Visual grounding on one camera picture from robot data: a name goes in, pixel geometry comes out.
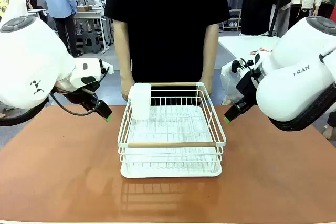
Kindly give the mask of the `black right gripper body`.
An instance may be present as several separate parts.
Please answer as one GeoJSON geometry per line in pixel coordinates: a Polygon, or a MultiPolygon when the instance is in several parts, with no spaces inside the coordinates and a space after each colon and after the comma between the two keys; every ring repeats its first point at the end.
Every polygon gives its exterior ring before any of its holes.
{"type": "Polygon", "coordinates": [[[251,73],[246,73],[236,85],[236,89],[243,95],[237,102],[240,108],[250,109],[257,105],[256,92],[257,88],[253,84],[251,73]]]}

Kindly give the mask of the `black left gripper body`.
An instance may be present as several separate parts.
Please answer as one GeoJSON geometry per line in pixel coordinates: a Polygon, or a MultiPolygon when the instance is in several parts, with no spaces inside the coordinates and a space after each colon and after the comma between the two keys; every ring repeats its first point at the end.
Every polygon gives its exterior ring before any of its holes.
{"type": "Polygon", "coordinates": [[[87,112],[96,112],[99,106],[98,96],[86,89],[68,93],[67,99],[73,104],[81,105],[87,112]]]}

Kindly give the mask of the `person's right hand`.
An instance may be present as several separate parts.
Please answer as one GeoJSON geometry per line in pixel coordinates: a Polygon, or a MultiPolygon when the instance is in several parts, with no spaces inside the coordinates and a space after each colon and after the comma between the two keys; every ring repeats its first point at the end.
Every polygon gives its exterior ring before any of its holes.
{"type": "Polygon", "coordinates": [[[128,95],[135,82],[132,76],[121,77],[121,94],[125,101],[128,101],[128,95]]]}

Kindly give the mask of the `person's left hand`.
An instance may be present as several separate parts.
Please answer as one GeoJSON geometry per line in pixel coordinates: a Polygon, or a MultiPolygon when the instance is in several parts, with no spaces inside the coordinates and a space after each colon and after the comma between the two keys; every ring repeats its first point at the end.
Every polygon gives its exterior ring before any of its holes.
{"type": "Polygon", "coordinates": [[[213,76],[202,76],[200,82],[203,84],[203,86],[200,87],[200,90],[203,93],[206,93],[207,91],[208,95],[211,96],[213,90],[213,76]]]}

